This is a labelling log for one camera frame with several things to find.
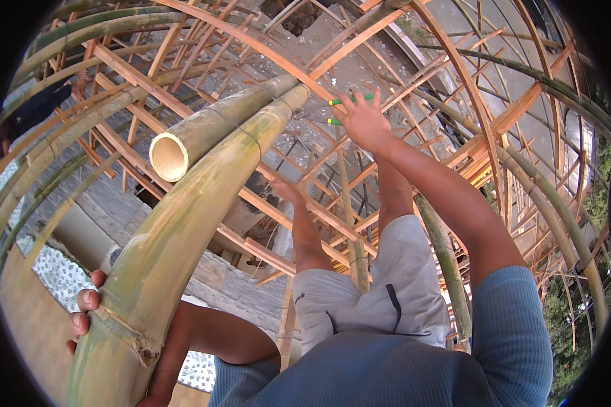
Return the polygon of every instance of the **green plier handles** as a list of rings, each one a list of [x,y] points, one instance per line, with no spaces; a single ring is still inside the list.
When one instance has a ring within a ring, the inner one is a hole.
[[[364,100],[373,99],[373,93],[371,93],[371,94],[364,94],[362,96],[364,97]],[[355,102],[355,97],[350,96],[349,99],[351,100],[351,102]],[[328,123],[328,124],[333,124],[335,126],[341,126],[342,123],[338,119],[336,119],[336,118],[319,118],[319,117],[314,117],[314,115],[311,116],[311,113],[314,110],[318,110],[318,109],[324,108],[326,106],[340,105],[341,103],[342,103],[342,101],[340,99],[333,99],[333,100],[329,100],[327,102],[327,104],[325,104],[325,105],[315,106],[314,108],[310,108],[308,110],[298,109],[298,110],[294,111],[293,117],[296,120],[299,120],[300,118],[307,117],[310,120],[312,120],[313,122]]]

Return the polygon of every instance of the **human arm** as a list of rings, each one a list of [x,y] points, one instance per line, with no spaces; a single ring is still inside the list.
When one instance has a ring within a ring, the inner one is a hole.
[[[379,89],[376,88],[371,104],[360,93],[354,96],[358,105],[348,96],[338,94],[347,113],[333,109],[335,116],[351,140],[396,168],[464,242],[471,258],[473,287],[503,267],[525,266],[512,237],[484,196],[455,171],[416,150],[391,131],[380,111]]]
[[[91,281],[98,288],[105,280],[106,274],[100,270],[91,274]],[[80,312],[70,315],[75,337],[88,332],[86,312],[98,307],[98,292],[91,289],[80,291],[77,305]],[[76,344],[68,341],[66,346],[70,354],[74,354]],[[229,365],[269,361],[277,370],[281,365],[276,344],[250,322],[221,311],[180,302],[156,363],[148,395],[138,403],[138,407],[166,406],[170,402],[188,350],[215,355]]]

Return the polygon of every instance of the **blue shirt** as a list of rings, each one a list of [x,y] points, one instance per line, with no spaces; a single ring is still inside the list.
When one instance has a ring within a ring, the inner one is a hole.
[[[344,331],[279,373],[216,358],[210,407],[545,406],[553,361],[532,274],[513,266],[473,291],[473,354]]]

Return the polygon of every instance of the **concrete wall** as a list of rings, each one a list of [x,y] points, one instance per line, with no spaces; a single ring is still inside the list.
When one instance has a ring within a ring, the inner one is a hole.
[[[43,391],[57,406],[65,405],[72,359],[68,313],[32,270],[22,270],[23,254],[11,248],[0,281],[0,305],[23,359]],[[177,384],[170,406],[205,407],[210,395]]]

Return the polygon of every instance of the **cut bamboo end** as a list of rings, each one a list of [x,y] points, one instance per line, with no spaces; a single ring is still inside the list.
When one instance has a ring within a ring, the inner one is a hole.
[[[169,182],[180,180],[189,165],[186,147],[170,133],[161,133],[152,140],[149,160],[156,173]]]

